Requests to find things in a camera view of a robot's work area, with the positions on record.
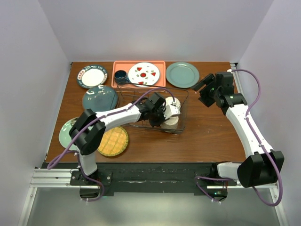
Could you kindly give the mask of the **dark teal speckled plate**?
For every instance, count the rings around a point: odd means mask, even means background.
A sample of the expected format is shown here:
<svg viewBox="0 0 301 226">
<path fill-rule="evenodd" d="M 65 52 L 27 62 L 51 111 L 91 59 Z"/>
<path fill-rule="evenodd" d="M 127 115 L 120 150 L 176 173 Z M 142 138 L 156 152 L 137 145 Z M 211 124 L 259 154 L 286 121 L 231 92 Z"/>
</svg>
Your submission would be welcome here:
<svg viewBox="0 0 301 226">
<path fill-rule="evenodd" d="M 90 88 L 82 98 L 84 110 L 91 109 L 94 112 L 105 112 L 116 107 L 118 95 L 109 86 L 98 85 Z"/>
</svg>

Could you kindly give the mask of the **mint green flower plate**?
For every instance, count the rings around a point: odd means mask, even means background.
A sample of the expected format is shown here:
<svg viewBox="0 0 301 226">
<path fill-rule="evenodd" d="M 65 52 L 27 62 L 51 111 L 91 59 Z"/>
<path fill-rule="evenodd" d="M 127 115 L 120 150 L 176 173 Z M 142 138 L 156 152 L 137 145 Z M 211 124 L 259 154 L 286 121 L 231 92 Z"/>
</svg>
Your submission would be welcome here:
<svg viewBox="0 0 301 226">
<path fill-rule="evenodd" d="M 61 128 L 60 132 L 59 132 L 59 142 L 60 144 L 66 148 L 69 143 L 71 142 L 71 137 L 69 135 L 69 131 L 71 130 L 71 128 L 73 127 L 73 125 L 75 124 L 75 122 L 77 121 L 78 117 L 72 118 L 70 120 L 68 120 Z"/>
</svg>

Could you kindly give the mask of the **yellow woven round coaster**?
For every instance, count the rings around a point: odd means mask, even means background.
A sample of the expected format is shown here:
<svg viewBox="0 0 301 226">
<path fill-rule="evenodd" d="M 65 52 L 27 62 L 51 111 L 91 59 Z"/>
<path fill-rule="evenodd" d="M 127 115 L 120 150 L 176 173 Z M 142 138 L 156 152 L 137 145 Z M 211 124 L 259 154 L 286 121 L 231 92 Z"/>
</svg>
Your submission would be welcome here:
<svg viewBox="0 0 301 226">
<path fill-rule="evenodd" d="M 121 154 L 127 148 L 129 137 L 123 127 L 115 127 L 104 133 L 98 152 L 106 157 L 114 157 Z"/>
</svg>

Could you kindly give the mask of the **white bowl blue striped outside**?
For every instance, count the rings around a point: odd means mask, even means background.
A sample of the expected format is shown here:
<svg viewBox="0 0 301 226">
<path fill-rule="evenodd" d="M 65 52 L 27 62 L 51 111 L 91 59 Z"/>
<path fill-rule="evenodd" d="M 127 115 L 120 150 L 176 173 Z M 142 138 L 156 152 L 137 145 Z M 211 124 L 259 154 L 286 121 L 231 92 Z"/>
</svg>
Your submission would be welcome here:
<svg viewBox="0 0 301 226">
<path fill-rule="evenodd" d="M 181 109 L 181 103 L 177 98 L 167 97 L 165 100 L 166 100 L 166 105 L 173 105 Z"/>
</svg>

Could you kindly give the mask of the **cream white mug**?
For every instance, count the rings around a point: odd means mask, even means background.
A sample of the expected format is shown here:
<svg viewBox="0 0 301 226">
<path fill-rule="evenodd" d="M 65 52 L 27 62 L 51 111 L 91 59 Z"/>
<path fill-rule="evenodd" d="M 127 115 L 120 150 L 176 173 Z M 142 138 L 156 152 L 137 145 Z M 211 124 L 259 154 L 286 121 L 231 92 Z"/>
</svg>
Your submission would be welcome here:
<svg viewBox="0 0 301 226">
<path fill-rule="evenodd" d="M 170 117 L 168 120 L 166 120 L 165 122 L 163 122 L 161 124 L 161 128 L 163 128 L 163 129 L 177 129 L 178 122 L 179 122 L 179 117 L 178 116 Z"/>
</svg>

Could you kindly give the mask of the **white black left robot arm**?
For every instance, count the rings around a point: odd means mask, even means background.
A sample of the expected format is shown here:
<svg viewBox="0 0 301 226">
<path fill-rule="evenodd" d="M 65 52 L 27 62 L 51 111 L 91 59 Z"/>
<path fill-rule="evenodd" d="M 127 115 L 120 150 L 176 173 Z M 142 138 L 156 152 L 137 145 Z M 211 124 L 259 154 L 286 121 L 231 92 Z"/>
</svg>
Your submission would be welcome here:
<svg viewBox="0 0 301 226">
<path fill-rule="evenodd" d="M 87 185 L 99 184 L 95 152 L 105 132 L 139 121 L 149 121 L 151 126 L 158 127 L 169 118 L 166 108 L 166 99 L 155 92 L 150 97 L 143 94 L 123 107 L 106 112 L 85 110 L 69 131 L 71 144 L 75 145 L 78 151 L 81 180 Z"/>
</svg>

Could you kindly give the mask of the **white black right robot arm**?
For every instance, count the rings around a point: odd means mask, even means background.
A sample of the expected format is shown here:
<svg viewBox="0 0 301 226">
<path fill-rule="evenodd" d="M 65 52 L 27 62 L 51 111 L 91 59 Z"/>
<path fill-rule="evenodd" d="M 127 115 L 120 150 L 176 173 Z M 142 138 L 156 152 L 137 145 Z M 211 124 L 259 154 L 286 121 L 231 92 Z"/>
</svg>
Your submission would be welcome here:
<svg viewBox="0 0 301 226">
<path fill-rule="evenodd" d="M 210 107 L 216 104 L 231 122 L 244 148 L 242 163 L 222 162 L 210 172 L 210 181 L 220 185 L 227 178 L 238 180 L 245 188 L 280 183 L 284 163 L 281 151 L 274 151 L 254 122 L 243 94 L 234 92 L 234 71 L 209 74 L 191 87 L 200 94 L 199 101 Z"/>
</svg>

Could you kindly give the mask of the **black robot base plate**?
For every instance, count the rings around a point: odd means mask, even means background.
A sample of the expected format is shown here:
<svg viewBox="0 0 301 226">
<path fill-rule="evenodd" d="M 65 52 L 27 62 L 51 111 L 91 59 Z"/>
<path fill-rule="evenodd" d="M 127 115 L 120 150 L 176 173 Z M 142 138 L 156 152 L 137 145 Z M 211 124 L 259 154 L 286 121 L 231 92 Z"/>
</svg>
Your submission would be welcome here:
<svg viewBox="0 0 301 226">
<path fill-rule="evenodd" d="M 116 193 L 191 193 L 203 195 L 203 190 L 212 186 L 209 194 L 215 198 L 227 196 L 227 186 L 234 181 L 210 181 L 197 177 L 214 177 L 213 163 L 99 163 L 98 177 L 104 190 L 94 181 L 84 178 L 79 169 L 72 169 L 71 186 L 79 186 L 81 198 L 97 195 L 113 196 Z"/>
</svg>

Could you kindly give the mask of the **black wire dish rack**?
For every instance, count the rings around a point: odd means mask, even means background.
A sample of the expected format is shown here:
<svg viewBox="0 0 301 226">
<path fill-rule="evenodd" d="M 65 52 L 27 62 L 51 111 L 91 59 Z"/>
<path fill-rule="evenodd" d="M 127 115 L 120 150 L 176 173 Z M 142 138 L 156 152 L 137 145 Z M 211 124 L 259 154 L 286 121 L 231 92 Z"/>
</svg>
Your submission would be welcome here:
<svg viewBox="0 0 301 226">
<path fill-rule="evenodd" d="M 129 122 L 125 124 L 127 127 L 161 130 L 169 133 L 180 134 L 186 127 L 186 116 L 188 108 L 189 93 L 185 89 L 169 88 L 154 86 L 152 88 L 129 88 L 118 85 L 116 88 L 118 102 L 116 107 L 123 107 L 126 104 L 133 104 L 136 100 L 139 102 L 136 106 L 142 110 L 141 119 L 137 122 Z M 177 129 L 163 129 L 160 127 L 152 127 L 149 124 L 148 116 L 161 106 L 166 107 L 166 98 L 177 98 L 181 103 L 181 114 L 179 117 Z"/>
</svg>

